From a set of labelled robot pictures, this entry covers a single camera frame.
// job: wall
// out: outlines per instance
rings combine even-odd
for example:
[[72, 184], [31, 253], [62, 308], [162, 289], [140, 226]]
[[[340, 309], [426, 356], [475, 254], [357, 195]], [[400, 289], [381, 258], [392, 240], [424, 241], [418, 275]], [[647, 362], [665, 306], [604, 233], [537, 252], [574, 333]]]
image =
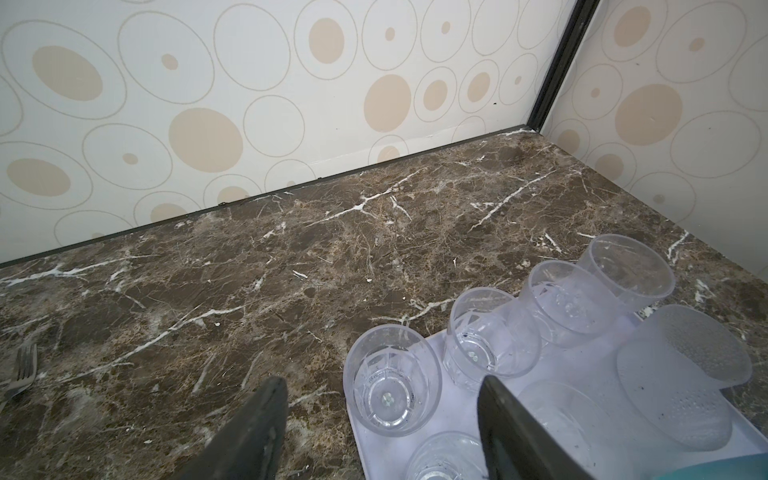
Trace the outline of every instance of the wall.
[[0, 5], [0, 261], [526, 121], [561, 0]]
[[768, 281], [768, 3], [603, 0], [543, 132]]

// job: fork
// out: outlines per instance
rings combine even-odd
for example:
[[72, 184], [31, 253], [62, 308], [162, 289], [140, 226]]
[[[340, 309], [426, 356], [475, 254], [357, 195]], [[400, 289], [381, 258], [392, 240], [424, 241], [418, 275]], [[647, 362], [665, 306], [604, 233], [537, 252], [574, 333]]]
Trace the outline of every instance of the fork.
[[37, 344], [20, 346], [16, 354], [16, 380], [11, 382], [3, 393], [4, 402], [0, 403], [0, 412], [2, 412], [8, 400], [17, 396], [19, 393], [28, 389], [38, 374], [38, 346]]

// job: brown marble surface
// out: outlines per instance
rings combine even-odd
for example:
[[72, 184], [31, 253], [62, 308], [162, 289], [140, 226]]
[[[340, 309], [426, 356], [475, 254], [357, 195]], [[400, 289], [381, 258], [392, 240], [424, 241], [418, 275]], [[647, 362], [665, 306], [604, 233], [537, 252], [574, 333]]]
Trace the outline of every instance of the brown marble surface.
[[342, 394], [354, 339], [443, 329], [474, 286], [623, 233], [674, 266], [683, 303], [748, 346], [729, 397], [768, 432], [768, 285], [537, 134], [500, 134], [0, 270], [0, 478], [167, 478], [267, 375], [287, 379], [279, 478], [361, 478]]

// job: white tray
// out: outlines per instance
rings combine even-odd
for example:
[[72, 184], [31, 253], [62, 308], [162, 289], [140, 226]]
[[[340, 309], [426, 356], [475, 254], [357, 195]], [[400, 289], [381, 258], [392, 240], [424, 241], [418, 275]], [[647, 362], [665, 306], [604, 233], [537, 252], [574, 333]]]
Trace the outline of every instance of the white tray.
[[[640, 322], [636, 316], [621, 317], [603, 336], [569, 350], [557, 350], [546, 355], [530, 373], [504, 384], [515, 395], [527, 385], [543, 379], [568, 382], [578, 379], [603, 356], [622, 344]], [[430, 336], [427, 341], [442, 361], [445, 330]], [[357, 451], [362, 461], [362, 470], [368, 480], [397, 480], [403, 478], [408, 460], [416, 448], [430, 435], [445, 430], [458, 430], [475, 437], [480, 436], [477, 416], [477, 394], [460, 389], [442, 371], [442, 394], [434, 416], [419, 431], [406, 437], [388, 438], [377, 435], [357, 422], [347, 407], [352, 431], [357, 442]], [[768, 452], [768, 439], [760, 433], [741, 413], [733, 409], [733, 435], [726, 446], [715, 452], [687, 453], [679, 458], [682, 468], [699, 463], [712, 462], [722, 458]]]

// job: black edge strip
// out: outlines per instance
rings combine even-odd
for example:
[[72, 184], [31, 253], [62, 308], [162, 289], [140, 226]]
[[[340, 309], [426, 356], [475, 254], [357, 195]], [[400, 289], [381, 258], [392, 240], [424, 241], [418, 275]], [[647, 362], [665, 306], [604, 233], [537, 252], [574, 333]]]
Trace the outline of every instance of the black edge strip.
[[420, 152], [417, 152], [415, 154], [406, 155], [404, 157], [398, 157], [398, 158], [395, 158], [395, 159], [390, 160], [390, 161], [382, 162], [381, 164], [366, 165], [365, 167], [357, 168], [355, 170], [348, 170], [348, 171], [342, 172], [340, 174], [331, 175], [330, 177], [321, 177], [321, 178], [318, 178], [317, 180], [312, 180], [312, 181], [306, 182], [304, 184], [294, 185], [294, 186], [292, 186], [290, 188], [286, 188], [286, 189], [282, 189], [282, 190], [276, 190], [274, 192], [269, 192], [267, 194], [256, 195], [254, 197], [243, 198], [242, 200], [238, 200], [236, 202], [230, 202], [228, 204], [218, 204], [215, 207], [210, 207], [210, 208], [206, 208], [206, 209], [203, 209], [203, 210], [195, 210], [194, 212], [192, 212], [190, 214], [182, 215], [180, 217], [173, 217], [173, 218], [169, 218], [169, 219], [166, 219], [166, 220], [162, 220], [160, 222], [148, 223], [147, 225], [141, 225], [139, 227], [131, 228], [130, 230], [121, 230], [121, 231], [119, 231], [117, 233], [112, 233], [110, 235], [104, 235], [103, 237], [95, 238], [93, 240], [86, 240], [86, 241], [80, 242], [80, 243], [73, 243], [72, 245], [67, 245], [66, 247], [59, 247], [59, 248], [55, 248], [53, 250], [47, 250], [45, 252], [35, 253], [33, 255], [29, 255], [29, 256], [26, 256], [26, 257], [17, 258], [15, 260], [9, 260], [7, 262], [0, 263], [0, 269], [6, 268], [7, 266], [13, 266], [13, 265], [17, 265], [19, 263], [28, 262], [28, 261], [31, 261], [31, 260], [38, 260], [38, 259], [41, 259], [43, 257], [48, 257], [50, 255], [55, 255], [57, 253], [66, 252], [67, 250], [73, 250], [75, 248], [85, 247], [87, 245], [92, 245], [93, 243], [102, 242], [104, 240], [110, 240], [110, 239], [113, 239], [115, 237], [122, 237], [123, 235], [128, 235], [129, 233], [141, 232], [142, 230], [147, 230], [149, 228], [157, 227], [159, 225], [163, 225], [163, 224], [166, 224], [166, 223], [182, 222], [182, 221], [185, 221], [188, 218], [199, 217], [202, 214], [207, 214], [208, 212], [213, 212], [213, 211], [216, 211], [216, 210], [221, 210], [221, 209], [226, 208], [226, 207], [232, 207], [233, 205], [247, 204], [248, 202], [252, 202], [254, 200], [259, 200], [260, 198], [264, 198], [264, 197], [271, 197], [273, 195], [277, 195], [277, 194], [280, 194], [282, 192], [290, 192], [291, 190], [296, 190], [296, 189], [299, 189], [299, 188], [308, 187], [310, 185], [318, 184], [320, 182], [325, 182], [325, 181], [328, 181], [328, 180], [334, 180], [334, 179], [339, 178], [339, 177], [345, 177], [346, 175], [358, 174], [360, 172], [364, 172], [366, 170], [371, 170], [373, 168], [379, 167], [379, 166], [384, 165], [384, 164], [391, 164], [393, 162], [399, 162], [399, 161], [403, 161], [403, 160], [408, 160], [409, 158], [418, 157], [419, 155], [431, 154], [431, 153], [434, 153], [436, 151], [445, 150], [446, 148], [449, 148], [449, 147], [455, 147], [457, 145], [466, 144], [466, 143], [471, 142], [471, 141], [480, 140], [481, 138], [492, 137], [494, 135], [503, 134], [503, 133], [506, 133], [506, 132], [509, 132], [509, 131], [521, 130], [521, 129], [526, 129], [526, 130], [531, 130], [532, 131], [532, 129], [530, 127], [528, 127], [527, 125], [524, 125], [524, 124], [515, 125], [514, 127], [510, 127], [510, 128], [505, 128], [503, 130], [494, 131], [494, 132], [491, 132], [489, 134], [479, 135], [477, 137], [472, 137], [472, 138], [468, 138], [466, 140], [457, 141], [457, 142], [454, 142], [452, 144], [442, 145], [441, 147], [435, 147], [435, 148], [432, 148], [430, 150], [420, 151]]
[[552, 109], [554, 100], [558, 97], [565, 75], [571, 67], [576, 51], [581, 45], [581, 39], [584, 38], [589, 22], [592, 20], [599, 3], [600, 0], [577, 0], [574, 5], [571, 18], [568, 19], [568, 25], [565, 27], [558, 49], [549, 65], [544, 85], [538, 92], [536, 103], [534, 103], [531, 116], [528, 118], [528, 126], [537, 132], [541, 132], [544, 127], [547, 115]]

